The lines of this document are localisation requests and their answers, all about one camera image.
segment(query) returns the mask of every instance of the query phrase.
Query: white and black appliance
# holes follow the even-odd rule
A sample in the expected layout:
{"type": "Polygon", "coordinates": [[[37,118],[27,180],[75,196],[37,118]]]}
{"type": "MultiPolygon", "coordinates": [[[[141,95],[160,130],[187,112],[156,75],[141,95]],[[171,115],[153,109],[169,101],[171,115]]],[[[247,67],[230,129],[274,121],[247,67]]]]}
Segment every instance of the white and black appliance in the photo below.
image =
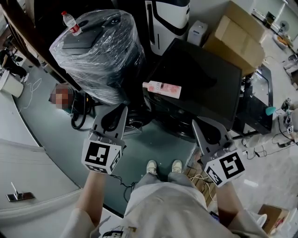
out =
{"type": "Polygon", "coordinates": [[[186,37],[190,0],[151,0],[145,6],[151,50],[163,55],[174,38],[186,37]]]}

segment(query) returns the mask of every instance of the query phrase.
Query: white t-shirt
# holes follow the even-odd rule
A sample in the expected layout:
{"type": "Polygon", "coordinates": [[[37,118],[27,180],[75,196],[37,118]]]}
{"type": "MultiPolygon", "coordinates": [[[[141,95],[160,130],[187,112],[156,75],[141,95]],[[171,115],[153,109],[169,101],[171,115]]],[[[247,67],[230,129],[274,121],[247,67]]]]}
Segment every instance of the white t-shirt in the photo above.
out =
{"type": "Polygon", "coordinates": [[[88,214],[75,209],[61,237],[232,238],[238,235],[267,237],[245,210],[234,218],[228,230],[207,212],[204,196],[197,189],[158,183],[141,186],[131,193],[124,219],[111,232],[100,234],[88,214]]]}

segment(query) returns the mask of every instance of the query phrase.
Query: gray floor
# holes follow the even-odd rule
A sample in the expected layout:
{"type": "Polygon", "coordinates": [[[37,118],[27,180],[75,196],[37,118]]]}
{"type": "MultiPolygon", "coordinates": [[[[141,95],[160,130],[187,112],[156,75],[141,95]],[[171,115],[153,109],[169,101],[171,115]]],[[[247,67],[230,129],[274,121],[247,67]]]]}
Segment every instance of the gray floor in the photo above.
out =
{"type": "MultiPolygon", "coordinates": [[[[55,79],[34,67],[29,74],[28,83],[34,83],[39,78],[42,78],[42,83],[34,91],[30,106],[21,110],[21,115],[33,135],[45,147],[50,158],[75,183],[83,187],[88,170],[81,164],[81,152],[83,141],[88,138],[88,129],[93,123],[93,118],[90,116],[86,118],[82,128],[86,129],[85,131],[74,130],[70,124],[70,116],[63,110],[56,109],[55,105],[48,101],[56,84],[55,79]]],[[[24,92],[16,100],[17,106],[26,107],[30,98],[30,85],[25,85],[24,92]]],[[[146,172],[146,164],[150,159],[157,161],[162,175],[167,175],[175,159],[180,159],[185,164],[195,148],[195,144],[176,138],[153,123],[145,126],[141,134],[125,139],[125,143],[127,148],[114,174],[121,176],[127,185],[140,180],[146,172]]],[[[119,181],[107,177],[105,205],[124,214],[127,203],[123,193],[124,187],[119,185],[119,181]]]]}

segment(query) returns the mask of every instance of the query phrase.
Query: cardboard box flap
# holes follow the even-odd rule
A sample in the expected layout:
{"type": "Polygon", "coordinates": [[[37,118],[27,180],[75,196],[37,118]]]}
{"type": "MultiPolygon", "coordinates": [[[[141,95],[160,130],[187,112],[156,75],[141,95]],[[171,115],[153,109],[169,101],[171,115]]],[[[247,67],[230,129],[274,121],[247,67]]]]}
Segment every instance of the cardboard box flap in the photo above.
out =
{"type": "Polygon", "coordinates": [[[256,42],[260,42],[265,32],[265,28],[240,6],[233,1],[229,1],[224,15],[230,18],[233,22],[237,23],[256,42]]]}
{"type": "Polygon", "coordinates": [[[252,67],[262,64],[265,53],[261,45],[228,17],[222,17],[214,36],[252,67]]]}

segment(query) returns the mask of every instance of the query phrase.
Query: water bottle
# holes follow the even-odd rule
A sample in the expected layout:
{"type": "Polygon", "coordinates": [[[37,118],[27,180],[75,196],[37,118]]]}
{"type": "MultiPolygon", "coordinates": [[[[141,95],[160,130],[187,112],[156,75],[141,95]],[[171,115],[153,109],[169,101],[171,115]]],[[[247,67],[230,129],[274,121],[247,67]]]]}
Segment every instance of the water bottle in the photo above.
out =
{"type": "Polygon", "coordinates": [[[65,25],[74,36],[79,35],[82,32],[72,15],[68,14],[66,11],[63,11],[61,15],[63,16],[65,25]]]}

